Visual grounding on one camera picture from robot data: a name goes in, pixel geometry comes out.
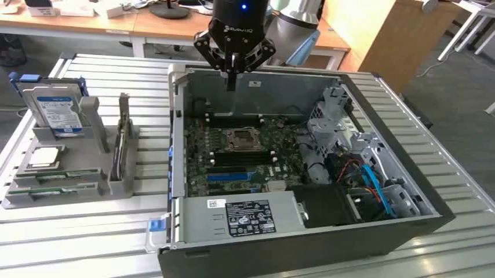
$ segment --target white sticker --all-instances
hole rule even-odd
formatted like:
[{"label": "white sticker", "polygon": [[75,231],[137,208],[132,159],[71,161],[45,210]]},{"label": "white sticker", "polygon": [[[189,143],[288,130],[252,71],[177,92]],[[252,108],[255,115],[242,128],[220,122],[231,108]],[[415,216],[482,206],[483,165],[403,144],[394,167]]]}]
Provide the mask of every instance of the white sticker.
[{"label": "white sticker", "polygon": [[121,31],[121,30],[105,30],[107,33],[111,33],[111,34],[121,34],[121,35],[128,35],[129,32],[128,31]]},{"label": "white sticker", "polygon": [[217,209],[221,207],[226,207],[227,200],[226,199],[216,199],[216,200],[208,200],[207,201],[207,207],[208,209]]},{"label": "white sticker", "polygon": [[250,87],[259,88],[262,86],[262,81],[250,81]]},{"label": "white sticker", "polygon": [[80,132],[83,125],[79,115],[72,111],[73,101],[71,97],[37,97],[41,112],[48,124],[56,132]]}]

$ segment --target metal grating table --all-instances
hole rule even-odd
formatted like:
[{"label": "metal grating table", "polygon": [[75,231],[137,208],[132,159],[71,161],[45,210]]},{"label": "metal grating table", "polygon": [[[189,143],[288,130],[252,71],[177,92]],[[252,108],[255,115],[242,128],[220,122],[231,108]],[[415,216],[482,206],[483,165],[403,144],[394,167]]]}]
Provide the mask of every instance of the metal grating table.
[{"label": "metal grating table", "polygon": [[[59,59],[51,77],[83,76],[100,97],[107,125],[119,119],[120,92],[129,93],[140,126],[135,196],[95,203],[0,208],[3,277],[160,277],[157,258],[144,251],[147,220],[167,206],[168,77],[161,59],[77,54]],[[427,175],[456,219],[383,257],[342,262],[266,277],[492,277],[495,204],[380,79],[351,74],[372,107]],[[371,127],[358,112],[364,129]],[[0,197],[33,136],[28,112],[0,154]]]}]

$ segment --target blue cable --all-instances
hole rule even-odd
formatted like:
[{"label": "blue cable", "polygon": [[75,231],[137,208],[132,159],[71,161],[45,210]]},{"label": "blue cable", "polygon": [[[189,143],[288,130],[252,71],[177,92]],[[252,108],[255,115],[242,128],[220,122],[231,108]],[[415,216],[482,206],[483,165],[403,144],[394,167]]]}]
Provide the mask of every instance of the blue cable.
[{"label": "blue cable", "polygon": [[386,199],[386,195],[382,192],[380,182],[378,181],[378,178],[375,176],[375,173],[372,172],[372,170],[371,170],[371,168],[370,168],[368,165],[363,165],[362,168],[363,168],[364,172],[367,173],[367,175],[371,178],[371,182],[372,182],[372,184],[375,186],[376,193],[378,193],[378,195],[379,195],[379,197],[382,199],[382,203],[384,204],[387,214],[391,215],[394,218],[396,218],[396,215],[395,215],[395,213],[394,213],[394,211],[392,211],[392,209],[390,207],[388,201]]}]

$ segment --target gray floor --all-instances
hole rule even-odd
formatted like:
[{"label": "gray floor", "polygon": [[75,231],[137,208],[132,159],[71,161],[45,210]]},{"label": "gray floor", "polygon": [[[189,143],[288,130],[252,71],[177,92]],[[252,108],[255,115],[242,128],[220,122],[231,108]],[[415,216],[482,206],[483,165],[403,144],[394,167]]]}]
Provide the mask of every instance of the gray floor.
[{"label": "gray floor", "polygon": [[[435,64],[448,42],[444,38],[419,69]],[[47,75],[63,51],[76,53],[131,56],[132,50],[113,42],[88,42],[75,39],[23,37],[28,64],[19,68],[1,68],[0,104],[20,104],[21,100],[8,83],[8,73]],[[192,47],[175,52],[160,47],[163,54],[147,46],[147,57],[197,60]],[[487,193],[495,198],[495,118],[483,110],[495,102],[495,72],[478,64],[470,56],[452,54],[447,63],[415,78],[404,95],[434,122],[432,133],[471,173]],[[15,113],[0,112],[0,149],[19,124]]]}]

